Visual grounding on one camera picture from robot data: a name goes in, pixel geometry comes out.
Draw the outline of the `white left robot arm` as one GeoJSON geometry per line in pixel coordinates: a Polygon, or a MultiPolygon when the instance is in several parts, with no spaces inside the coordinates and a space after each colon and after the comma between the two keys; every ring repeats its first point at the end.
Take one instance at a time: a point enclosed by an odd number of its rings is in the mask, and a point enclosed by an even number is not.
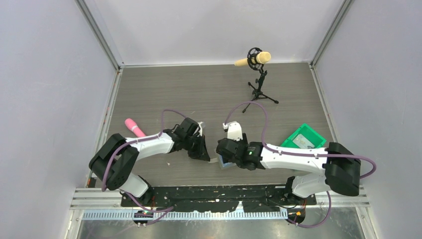
{"type": "Polygon", "coordinates": [[[121,190],[126,197],[141,206],[152,202],[153,189],[132,170],[135,163],[157,154],[186,150],[191,159],[211,160],[201,125],[191,118],[184,118],[172,129],[139,138],[125,138],[113,134],[89,162],[91,171],[101,178],[109,190],[121,190]]]}

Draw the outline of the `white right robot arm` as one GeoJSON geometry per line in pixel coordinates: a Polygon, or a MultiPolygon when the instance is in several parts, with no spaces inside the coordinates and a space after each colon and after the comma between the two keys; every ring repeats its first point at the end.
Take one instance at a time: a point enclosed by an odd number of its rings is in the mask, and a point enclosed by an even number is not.
{"type": "Polygon", "coordinates": [[[216,153],[224,163],[235,163],[250,171],[285,168],[307,172],[286,182],[284,198],[293,205],[311,194],[329,190],[344,196],[359,195],[361,161],[339,143],[302,149],[223,138],[218,141],[216,153]]]}

